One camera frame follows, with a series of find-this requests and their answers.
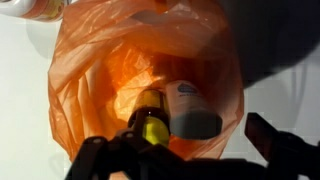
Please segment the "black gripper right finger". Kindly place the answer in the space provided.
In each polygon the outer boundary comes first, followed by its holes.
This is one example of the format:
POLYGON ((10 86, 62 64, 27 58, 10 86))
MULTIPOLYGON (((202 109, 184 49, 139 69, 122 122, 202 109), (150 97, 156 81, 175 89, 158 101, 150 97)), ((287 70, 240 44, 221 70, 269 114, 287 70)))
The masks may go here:
POLYGON ((260 155, 269 162, 278 131, 258 113, 250 112, 247 114, 245 135, 260 155))

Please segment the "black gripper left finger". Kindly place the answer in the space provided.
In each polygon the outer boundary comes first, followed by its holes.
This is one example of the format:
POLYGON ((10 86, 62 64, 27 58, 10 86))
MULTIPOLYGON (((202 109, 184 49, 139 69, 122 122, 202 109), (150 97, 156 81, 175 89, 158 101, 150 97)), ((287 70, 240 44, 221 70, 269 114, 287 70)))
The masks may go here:
POLYGON ((144 128, 144 123, 145 123, 145 118, 147 117, 147 112, 139 110, 136 113, 136 118, 133 124, 133 130, 136 134, 142 134, 143 133, 143 128, 144 128))

